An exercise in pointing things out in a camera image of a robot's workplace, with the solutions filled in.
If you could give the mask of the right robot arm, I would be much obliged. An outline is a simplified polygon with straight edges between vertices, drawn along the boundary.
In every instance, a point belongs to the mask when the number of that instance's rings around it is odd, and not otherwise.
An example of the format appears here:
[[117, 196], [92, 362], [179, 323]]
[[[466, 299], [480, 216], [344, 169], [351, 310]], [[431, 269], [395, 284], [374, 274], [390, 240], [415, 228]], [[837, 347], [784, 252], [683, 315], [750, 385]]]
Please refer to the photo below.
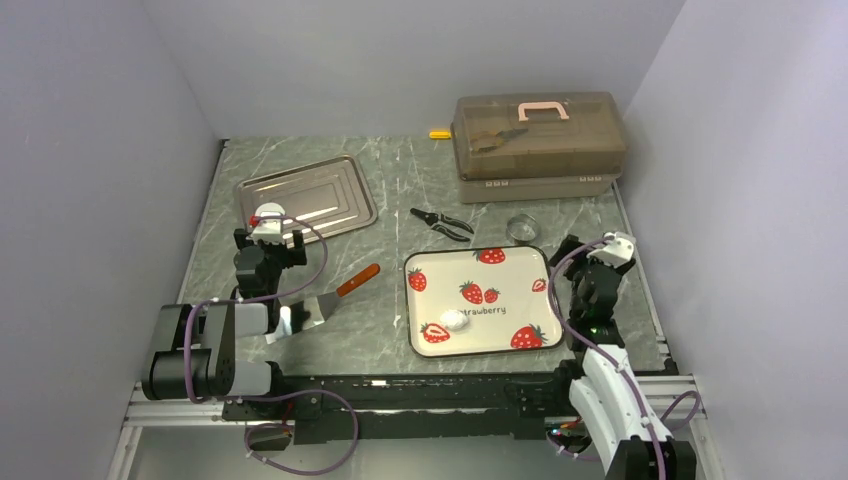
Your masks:
[[635, 240], [622, 232], [588, 242], [569, 234], [560, 243], [548, 304], [576, 358], [551, 401], [564, 415], [579, 414], [606, 478], [693, 479], [696, 452], [649, 405], [614, 319], [619, 285], [635, 263]]

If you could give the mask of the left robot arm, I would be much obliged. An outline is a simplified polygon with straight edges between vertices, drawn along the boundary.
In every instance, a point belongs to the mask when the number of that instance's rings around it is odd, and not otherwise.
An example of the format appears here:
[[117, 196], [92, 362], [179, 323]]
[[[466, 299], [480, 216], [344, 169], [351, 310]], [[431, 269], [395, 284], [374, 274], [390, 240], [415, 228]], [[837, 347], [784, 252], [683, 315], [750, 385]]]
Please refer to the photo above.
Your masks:
[[287, 406], [286, 390], [273, 383], [273, 368], [258, 366], [259, 382], [236, 388], [236, 339], [264, 335], [290, 323], [279, 312], [279, 280], [284, 270], [307, 264], [304, 232], [293, 231], [293, 244], [257, 239], [254, 232], [234, 232], [236, 286], [225, 299], [201, 306], [180, 303], [160, 308], [146, 358], [141, 386], [149, 400], [248, 396], [248, 407], [264, 420], [279, 417]]

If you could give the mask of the white dough ball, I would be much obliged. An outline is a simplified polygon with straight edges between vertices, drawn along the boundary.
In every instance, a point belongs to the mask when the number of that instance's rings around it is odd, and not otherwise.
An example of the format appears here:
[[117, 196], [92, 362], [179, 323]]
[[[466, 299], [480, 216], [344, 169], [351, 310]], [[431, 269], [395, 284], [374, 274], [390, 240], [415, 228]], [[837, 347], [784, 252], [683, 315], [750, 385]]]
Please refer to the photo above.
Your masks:
[[465, 329], [470, 322], [468, 314], [461, 310], [446, 310], [440, 315], [440, 325], [451, 332]]

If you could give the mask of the strawberry pattern white tray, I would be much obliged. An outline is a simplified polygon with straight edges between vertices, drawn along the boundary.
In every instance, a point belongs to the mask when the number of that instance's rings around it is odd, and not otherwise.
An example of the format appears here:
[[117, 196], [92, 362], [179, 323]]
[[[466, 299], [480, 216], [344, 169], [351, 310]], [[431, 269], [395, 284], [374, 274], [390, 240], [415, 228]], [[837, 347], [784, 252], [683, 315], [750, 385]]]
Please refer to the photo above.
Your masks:
[[[547, 257], [533, 246], [418, 252], [407, 258], [409, 341], [421, 357], [442, 358], [552, 348], [564, 330], [548, 301]], [[440, 325], [461, 310], [469, 325]]]

